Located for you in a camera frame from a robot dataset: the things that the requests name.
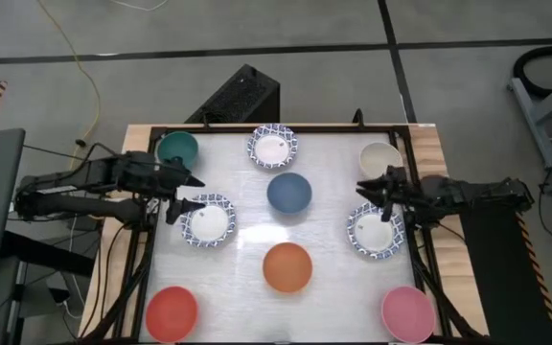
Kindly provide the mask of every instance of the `blue and white plate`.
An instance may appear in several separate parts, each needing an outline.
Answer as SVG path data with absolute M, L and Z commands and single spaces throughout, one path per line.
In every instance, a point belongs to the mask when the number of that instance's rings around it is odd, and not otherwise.
M 284 167 L 297 154 L 297 136 L 289 127 L 281 124 L 259 126 L 248 139 L 246 151 L 260 167 Z
M 236 212 L 233 204 L 223 195 L 198 195 L 193 201 L 206 207 L 180 216 L 182 237 L 197 247 L 220 245 L 236 230 Z
M 393 213 L 389 221 L 383 222 L 381 216 L 381 208 L 366 202 L 355 209 L 346 222 L 353 247 L 373 259 L 391 257 L 400 249 L 404 239 L 402 218 Z

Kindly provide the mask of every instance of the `red bowl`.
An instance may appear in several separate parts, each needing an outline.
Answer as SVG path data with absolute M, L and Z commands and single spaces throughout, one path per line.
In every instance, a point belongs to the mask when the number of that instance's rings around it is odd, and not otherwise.
M 184 287 L 157 292 L 146 310 L 146 327 L 158 342 L 174 343 L 187 336 L 197 321 L 197 301 Z
M 396 287 L 387 292 L 381 313 L 387 330 L 405 343 L 426 341 L 436 327 L 431 301 L 414 287 Z

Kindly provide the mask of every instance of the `green bowl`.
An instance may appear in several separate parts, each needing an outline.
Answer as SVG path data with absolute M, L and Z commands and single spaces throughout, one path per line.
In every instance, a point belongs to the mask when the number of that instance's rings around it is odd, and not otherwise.
M 199 145 L 196 138 L 182 131 L 166 135 L 157 146 L 157 158 L 163 162 L 174 157 L 182 158 L 182 164 L 190 169 L 196 161 Z

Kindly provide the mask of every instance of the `gray floor tile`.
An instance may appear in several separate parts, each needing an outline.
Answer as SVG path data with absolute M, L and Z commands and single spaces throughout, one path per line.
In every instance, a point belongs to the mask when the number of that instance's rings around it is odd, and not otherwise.
M 281 83 L 282 122 L 348 123 L 357 107 L 368 122 L 404 120 L 386 52 L 90 62 L 102 94 L 94 140 L 118 150 L 128 124 L 183 122 L 244 63 Z M 0 129 L 24 127 L 29 145 L 69 153 L 93 121 L 95 98 L 74 63 L 0 65 L 0 80 L 9 83 Z M 25 149 L 19 176 L 68 166 L 67 158 Z M 9 226 L 40 239 L 66 233 L 51 223 Z
M 541 157 L 514 95 L 505 88 L 516 58 L 529 49 L 402 52 L 417 117 L 437 124 L 452 177 L 478 182 L 518 177 L 538 192 Z M 530 69 L 534 80 L 552 83 L 552 76 L 534 73 L 552 73 L 552 68 Z M 552 295 L 552 238 L 541 229 L 537 206 L 525 219 Z M 552 229 L 552 197 L 543 199 L 542 211 Z
M 42 1 L 79 54 L 386 41 L 372 0 Z M 0 58 L 69 54 L 35 0 L 0 0 Z
M 398 42 L 552 37 L 552 0 L 388 0 Z

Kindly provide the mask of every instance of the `white plastic sheet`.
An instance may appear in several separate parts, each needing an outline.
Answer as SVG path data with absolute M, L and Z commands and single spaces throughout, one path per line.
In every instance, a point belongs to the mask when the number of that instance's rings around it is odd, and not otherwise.
M 355 192 L 363 179 L 358 154 L 386 134 L 298 134 L 299 152 L 284 171 L 300 173 L 312 186 L 307 212 L 285 217 L 270 210 L 265 191 L 278 172 L 254 165 L 245 151 L 246 134 L 200 134 L 194 175 L 205 188 L 184 187 L 180 197 L 218 193 L 234 204 L 236 234 L 217 248 L 183 241 L 180 224 L 162 214 L 150 268 L 150 298 L 160 289 L 182 286 L 199 305 L 197 325 L 185 341 L 391 341 L 380 303 L 391 288 L 414 286 L 408 248 L 374 261 L 348 241 L 346 219 L 365 200 Z M 279 242 L 304 246 L 313 273 L 304 290 L 286 295 L 263 276 L 265 253 Z M 140 340 L 153 341 L 143 324 Z

